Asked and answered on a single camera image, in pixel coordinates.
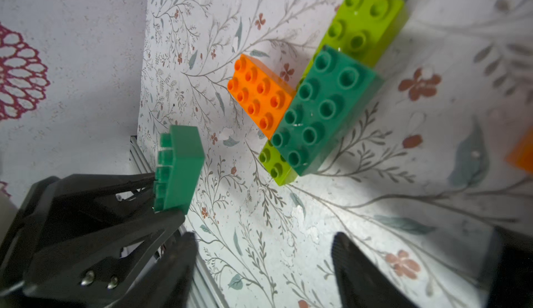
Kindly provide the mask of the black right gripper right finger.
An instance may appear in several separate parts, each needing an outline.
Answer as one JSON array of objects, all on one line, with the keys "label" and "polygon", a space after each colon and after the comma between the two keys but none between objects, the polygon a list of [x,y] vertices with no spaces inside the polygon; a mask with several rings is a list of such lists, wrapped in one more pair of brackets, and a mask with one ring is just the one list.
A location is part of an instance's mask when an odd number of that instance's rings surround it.
[{"label": "black right gripper right finger", "polygon": [[336,233],[331,248],[343,307],[415,307],[343,232]]}]

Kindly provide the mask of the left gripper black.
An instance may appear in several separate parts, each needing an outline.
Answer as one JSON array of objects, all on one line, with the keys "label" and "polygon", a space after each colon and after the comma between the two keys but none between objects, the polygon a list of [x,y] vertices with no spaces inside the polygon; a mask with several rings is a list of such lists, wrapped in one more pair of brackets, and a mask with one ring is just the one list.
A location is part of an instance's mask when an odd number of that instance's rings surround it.
[{"label": "left gripper black", "polygon": [[150,187],[154,173],[73,174],[32,185],[1,244],[1,296],[117,300],[183,224],[179,209],[149,214],[64,242],[52,226],[57,196],[107,196]]}]

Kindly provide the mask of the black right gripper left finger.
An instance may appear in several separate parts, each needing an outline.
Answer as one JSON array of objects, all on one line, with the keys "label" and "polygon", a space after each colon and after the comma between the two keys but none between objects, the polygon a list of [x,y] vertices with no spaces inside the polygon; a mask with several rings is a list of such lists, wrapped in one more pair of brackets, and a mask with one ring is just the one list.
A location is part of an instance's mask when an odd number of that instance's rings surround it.
[{"label": "black right gripper left finger", "polygon": [[109,307],[185,307],[194,276],[198,245],[186,232],[167,248],[159,262],[135,283],[145,263],[133,264],[119,285],[126,293]]}]

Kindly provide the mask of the dark green lego brick front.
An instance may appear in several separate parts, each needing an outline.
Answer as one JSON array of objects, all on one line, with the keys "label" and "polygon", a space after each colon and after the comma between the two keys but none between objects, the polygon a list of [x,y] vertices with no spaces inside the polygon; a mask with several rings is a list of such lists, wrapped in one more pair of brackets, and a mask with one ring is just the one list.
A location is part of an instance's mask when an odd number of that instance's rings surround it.
[{"label": "dark green lego brick front", "polygon": [[170,127],[160,136],[154,182],[154,211],[190,209],[205,162],[205,152],[197,127]]}]

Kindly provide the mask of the dark green lego brick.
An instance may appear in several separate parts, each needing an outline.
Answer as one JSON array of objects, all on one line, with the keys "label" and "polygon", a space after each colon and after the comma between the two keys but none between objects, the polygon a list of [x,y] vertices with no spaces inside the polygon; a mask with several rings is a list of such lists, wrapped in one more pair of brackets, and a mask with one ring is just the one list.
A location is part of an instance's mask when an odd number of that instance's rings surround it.
[{"label": "dark green lego brick", "polygon": [[299,176],[316,173],[383,85],[372,69],[324,46],[271,138]]},{"label": "dark green lego brick", "polygon": [[154,182],[154,211],[190,209],[205,162],[205,152],[197,127],[170,127],[160,136]]}]

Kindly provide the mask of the orange lego brick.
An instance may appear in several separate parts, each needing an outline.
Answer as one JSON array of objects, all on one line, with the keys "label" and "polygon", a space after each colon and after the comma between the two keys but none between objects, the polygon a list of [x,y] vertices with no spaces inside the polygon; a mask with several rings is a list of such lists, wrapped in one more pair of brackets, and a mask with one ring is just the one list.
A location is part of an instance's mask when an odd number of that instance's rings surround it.
[{"label": "orange lego brick", "polygon": [[513,167],[532,175],[532,127],[523,135],[518,144],[512,148],[505,161]]},{"label": "orange lego brick", "polygon": [[234,64],[228,90],[263,134],[272,138],[296,90],[259,59],[242,54]]}]

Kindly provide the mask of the long lime green lego brick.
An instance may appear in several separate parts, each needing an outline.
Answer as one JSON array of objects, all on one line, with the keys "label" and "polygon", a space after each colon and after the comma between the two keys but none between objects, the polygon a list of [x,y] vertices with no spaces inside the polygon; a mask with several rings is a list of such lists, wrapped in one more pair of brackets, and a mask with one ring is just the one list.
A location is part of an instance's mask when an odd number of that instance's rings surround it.
[{"label": "long lime green lego brick", "polygon": [[[373,70],[407,20],[408,10],[403,0],[344,0],[304,70],[298,87],[324,46],[330,46]],[[289,184],[299,176],[273,146],[271,139],[261,151],[259,161],[279,186]]]}]

